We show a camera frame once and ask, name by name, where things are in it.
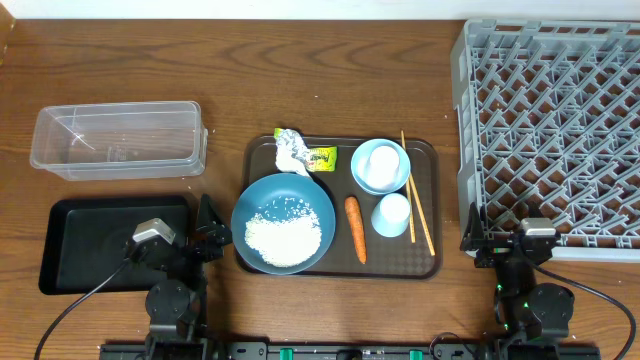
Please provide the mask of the dark blue plate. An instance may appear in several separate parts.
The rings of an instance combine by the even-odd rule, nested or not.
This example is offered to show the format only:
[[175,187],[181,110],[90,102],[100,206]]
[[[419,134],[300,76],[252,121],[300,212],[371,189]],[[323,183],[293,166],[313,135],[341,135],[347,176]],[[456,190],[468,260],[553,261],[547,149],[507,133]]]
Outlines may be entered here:
[[[246,222],[259,207],[279,196],[301,198],[308,202],[318,215],[322,230],[322,241],[317,252],[301,264],[287,268],[267,264],[245,241]],[[316,182],[300,175],[279,173],[261,178],[242,193],[233,210],[231,229],[236,251],[248,266],[271,275],[290,275],[309,269],[327,253],[335,235],[336,214],[329,196]]]

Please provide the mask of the pile of white rice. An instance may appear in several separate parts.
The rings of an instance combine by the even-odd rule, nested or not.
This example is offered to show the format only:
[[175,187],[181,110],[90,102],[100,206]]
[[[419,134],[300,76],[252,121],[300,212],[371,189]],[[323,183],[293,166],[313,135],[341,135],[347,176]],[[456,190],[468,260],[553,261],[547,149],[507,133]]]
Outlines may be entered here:
[[308,202],[279,196],[259,207],[246,222],[245,241],[267,264],[287,268],[317,252],[322,230],[318,215]]

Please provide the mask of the foil snack wrapper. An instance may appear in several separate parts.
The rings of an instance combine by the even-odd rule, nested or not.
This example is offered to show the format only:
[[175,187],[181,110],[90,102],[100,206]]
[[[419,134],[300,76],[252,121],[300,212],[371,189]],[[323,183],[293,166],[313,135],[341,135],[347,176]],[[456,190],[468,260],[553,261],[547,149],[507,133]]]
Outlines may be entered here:
[[303,137],[293,129],[276,128],[275,165],[281,172],[310,178],[312,172],[334,172],[338,150],[336,146],[308,148]]

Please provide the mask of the light blue bowl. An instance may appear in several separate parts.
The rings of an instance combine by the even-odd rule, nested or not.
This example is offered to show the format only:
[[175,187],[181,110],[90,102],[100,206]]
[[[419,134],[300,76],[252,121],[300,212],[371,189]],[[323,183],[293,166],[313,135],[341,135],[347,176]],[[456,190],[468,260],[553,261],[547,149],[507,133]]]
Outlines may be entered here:
[[[365,170],[371,152],[378,146],[394,147],[399,155],[399,167],[395,183],[386,191],[372,189],[365,180]],[[372,195],[386,195],[395,192],[405,185],[411,171],[411,163],[405,150],[397,142],[388,139],[371,139],[358,146],[351,158],[351,172],[356,183],[367,193]]]

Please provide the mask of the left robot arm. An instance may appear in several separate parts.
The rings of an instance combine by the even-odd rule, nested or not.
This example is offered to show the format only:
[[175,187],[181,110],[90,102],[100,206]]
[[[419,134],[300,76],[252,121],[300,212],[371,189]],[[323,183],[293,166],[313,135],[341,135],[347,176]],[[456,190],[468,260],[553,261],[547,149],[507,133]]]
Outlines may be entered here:
[[207,194],[201,196],[196,219],[197,238],[184,246],[161,250],[152,247],[152,259],[145,265],[164,271],[167,278],[149,290],[145,307],[150,317],[144,349],[136,357],[143,360],[224,357],[206,325],[207,277],[205,265],[224,256],[232,242],[229,226],[222,220]]

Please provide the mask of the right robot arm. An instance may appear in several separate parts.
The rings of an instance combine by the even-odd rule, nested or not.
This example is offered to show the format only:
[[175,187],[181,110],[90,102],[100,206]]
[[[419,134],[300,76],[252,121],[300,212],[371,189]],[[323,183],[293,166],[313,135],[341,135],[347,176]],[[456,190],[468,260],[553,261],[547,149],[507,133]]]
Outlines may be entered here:
[[477,268],[496,272],[494,314],[505,334],[478,346],[475,359],[558,359],[567,337],[575,296],[553,283],[536,281],[535,270],[552,258],[559,232],[535,207],[503,240],[485,234],[477,206],[469,207],[460,249],[475,253]]

